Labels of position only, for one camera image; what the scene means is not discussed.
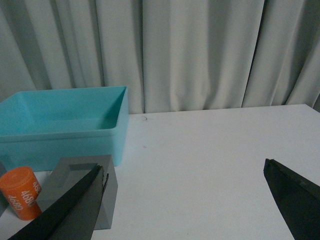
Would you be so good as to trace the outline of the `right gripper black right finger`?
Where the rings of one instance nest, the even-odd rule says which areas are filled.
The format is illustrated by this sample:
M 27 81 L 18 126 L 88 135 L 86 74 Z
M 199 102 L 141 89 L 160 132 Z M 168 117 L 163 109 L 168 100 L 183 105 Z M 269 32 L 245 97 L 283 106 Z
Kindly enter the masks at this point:
M 273 199 L 295 240 L 320 238 L 320 187 L 274 159 L 263 174 Z

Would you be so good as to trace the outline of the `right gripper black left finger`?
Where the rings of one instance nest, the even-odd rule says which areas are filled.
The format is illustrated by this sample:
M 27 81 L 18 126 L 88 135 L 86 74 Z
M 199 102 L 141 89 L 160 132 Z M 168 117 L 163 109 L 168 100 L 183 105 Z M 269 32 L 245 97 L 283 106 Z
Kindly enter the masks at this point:
M 104 168 L 96 165 L 11 240 L 90 240 L 104 193 Z

